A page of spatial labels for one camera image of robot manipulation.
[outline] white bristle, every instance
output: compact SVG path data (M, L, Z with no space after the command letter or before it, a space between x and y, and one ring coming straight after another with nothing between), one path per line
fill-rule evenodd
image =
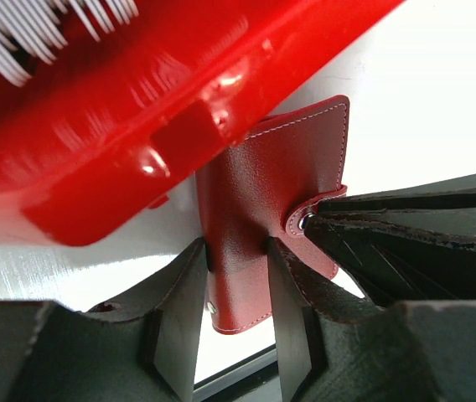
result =
M30 78L13 56L18 49L52 64L56 59L53 50L67 45L56 11L69 10L75 12L96 41L100 37L88 18L89 13L105 34L115 30L112 19L124 24L138 15L134 0L0 0L0 74L16 86L22 86Z

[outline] red leather wallet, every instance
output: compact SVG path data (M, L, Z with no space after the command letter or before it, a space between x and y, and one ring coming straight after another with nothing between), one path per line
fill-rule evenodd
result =
M303 236L303 220L322 199L345 194L348 113L348 98L339 95L266 119L197 173L218 332L242 332L272 314L269 236L324 276L336 274L337 266Z

